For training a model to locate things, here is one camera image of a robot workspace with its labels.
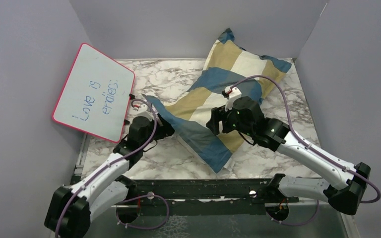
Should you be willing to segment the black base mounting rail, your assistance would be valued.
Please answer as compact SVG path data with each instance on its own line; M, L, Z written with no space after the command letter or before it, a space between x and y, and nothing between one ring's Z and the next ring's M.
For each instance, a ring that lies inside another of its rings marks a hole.
M123 183L126 179L118 178ZM264 215L267 204L299 202L297 197L279 195L269 187L268 178L131 181L126 199L110 207L127 217Z

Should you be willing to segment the blue beige checked pillowcase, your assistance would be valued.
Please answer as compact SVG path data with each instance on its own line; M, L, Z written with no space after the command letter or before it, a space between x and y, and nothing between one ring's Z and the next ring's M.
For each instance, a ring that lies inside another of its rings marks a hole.
M231 29L223 31L214 42L201 76L170 105L145 95L158 114L175 130L188 151L204 161L215 173L234 165L233 154L243 144L236 131L214 135L206 123L211 110L226 104L222 91L236 84L242 96L259 104L292 67L291 63L267 55L256 55L235 44Z

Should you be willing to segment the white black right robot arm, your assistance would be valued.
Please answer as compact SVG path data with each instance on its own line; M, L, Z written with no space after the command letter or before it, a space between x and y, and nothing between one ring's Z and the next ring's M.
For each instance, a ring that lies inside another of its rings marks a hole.
M266 189L271 201L303 197L327 202L347 215L357 213L371 171L367 164L345 162L309 143L283 121L265 117L259 104L248 96L235 100L230 109L211 109L206 125L214 135L232 131L248 135L255 145L288 156L319 175L297 178L276 174Z

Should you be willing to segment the aluminium frame rail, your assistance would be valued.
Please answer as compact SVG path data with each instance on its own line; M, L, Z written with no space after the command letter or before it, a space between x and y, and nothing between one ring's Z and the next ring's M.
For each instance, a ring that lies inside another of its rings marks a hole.
M132 180L126 172L142 149L121 151L88 177L53 194L45 227L59 238L82 238L91 223L111 207L118 222L131 227L138 216L269 215L283 222L288 203L308 198L328 203L335 210L356 214L366 189L370 167L343 161L289 132L277 152L304 164L318 178L276 174L272 178Z

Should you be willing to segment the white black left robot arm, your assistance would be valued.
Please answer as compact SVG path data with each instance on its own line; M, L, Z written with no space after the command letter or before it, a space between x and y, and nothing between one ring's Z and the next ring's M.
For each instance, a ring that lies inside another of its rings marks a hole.
M117 202L131 203L136 190L131 180L118 180L143 156L152 141L169 137L173 127L160 115L157 119L135 117L127 135L106 161L89 176L71 186L60 186L53 194L44 226L58 238L82 238L92 221Z

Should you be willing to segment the pink framed whiteboard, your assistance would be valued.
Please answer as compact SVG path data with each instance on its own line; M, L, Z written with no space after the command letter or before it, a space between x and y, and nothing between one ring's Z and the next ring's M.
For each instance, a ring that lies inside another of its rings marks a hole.
M135 73L88 43L80 45L52 113L53 121L119 142Z

